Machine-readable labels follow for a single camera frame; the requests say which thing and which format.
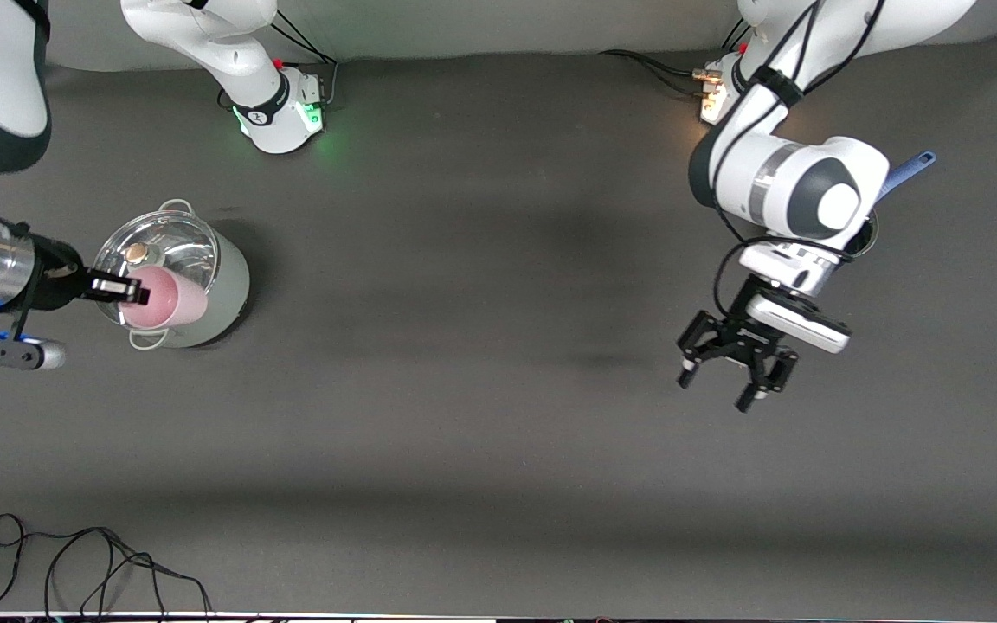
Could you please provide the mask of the pink cup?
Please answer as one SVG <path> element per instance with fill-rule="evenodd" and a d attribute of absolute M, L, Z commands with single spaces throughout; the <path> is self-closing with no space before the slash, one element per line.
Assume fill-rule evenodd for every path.
<path fill-rule="evenodd" d="M 209 296 L 195 281 L 163 266 L 141 266 L 130 272 L 149 292 L 146 303 L 119 303 L 123 319 L 134 330 L 163 330 L 197 322 L 209 307 Z"/>

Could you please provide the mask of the dark grey table mat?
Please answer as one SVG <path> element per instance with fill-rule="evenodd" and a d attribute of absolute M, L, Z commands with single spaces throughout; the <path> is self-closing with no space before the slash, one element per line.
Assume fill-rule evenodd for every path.
<path fill-rule="evenodd" d="M 88 303 L 0 369 L 0 513 L 114 529 L 222 611 L 997 620 L 997 38 L 861 59 L 781 132 L 937 162 L 820 307 L 787 390 L 680 389 L 732 238 L 695 106 L 601 55 L 349 63 L 269 157 L 199 71 L 48 76 L 0 215 L 88 259 L 187 200 L 245 253 L 244 322 L 135 351 Z M 11 553 L 0 549 L 0 592 Z"/>

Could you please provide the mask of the large glass pot lid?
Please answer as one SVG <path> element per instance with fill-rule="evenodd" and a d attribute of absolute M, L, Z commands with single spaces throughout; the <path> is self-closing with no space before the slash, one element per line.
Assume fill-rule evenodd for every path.
<path fill-rule="evenodd" d="M 209 295 L 219 259 L 213 229 L 188 210 L 154 210 L 124 224 L 100 246 L 99 271 L 130 279 L 141 266 L 163 266 L 195 281 Z M 107 316 L 128 326 L 118 304 L 103 304 Z"/>

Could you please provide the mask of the white cooking pot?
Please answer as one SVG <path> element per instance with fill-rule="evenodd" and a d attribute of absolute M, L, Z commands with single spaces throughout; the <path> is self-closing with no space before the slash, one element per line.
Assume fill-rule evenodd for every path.
<path fill-rule="evenodd" d="M 190 202 L 169 200 L 163 202 L 156 210 L 167 209 L 188 210 L 213 229 L 219 252 L 217 269 L 215 277 L 211 281 L 209 292 L 207 292 L 209 304 L 205 315 L 195 323 L 181 324 L 181 326 L 166 328 L 166 330 L 134 330 L 132 327 L 120 324 L 118 320 L 107 316 L 103 311 L 103 304 L 114 303 L 99 304 L 103 315 L 128 331 L 128 343 L 135 350 L 150 351 L 162 348 L 181 350 L 213 342 L 234 326 L 244 311 L 249 295 L 249 269 L 244 254 L 239 251 L 237 246 L 219 233 L 213 225 L 199 217 L 191 207 Z"/>

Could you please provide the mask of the dark blue saucepan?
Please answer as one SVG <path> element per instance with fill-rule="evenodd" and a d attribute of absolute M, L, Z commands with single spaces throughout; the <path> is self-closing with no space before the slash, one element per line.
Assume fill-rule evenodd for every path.
<path fill-rule="evenodd" d="M 883 182 L 882 188 L 879 190 L 878 198 L 876 198 L 876 205 L 879 205 L 883 201 L 883 198 L 887 194 L 893 192 L 897 189 L 899 185 L 909 182 L 911 178 L 916 177 L 919 173 L 926 170 L 937 161 L 937 154 L 933 151 L 925 151 L 921 154 L 915 155 L 914 157 L 907 159 L 898 167 L 894 167 L 889 174 L 887 174 L 886 179 Z M 848 241 L 846 247 L 844 247 L 844 253 L 850 255 L 852 259 L 858 259 L 866 253 L 869 253 L 879 236 L 879 219 L 876 209 L 872 209 L 869 215 L 866 217 L 862 228 L 859 229 L 851 240 Z"/>

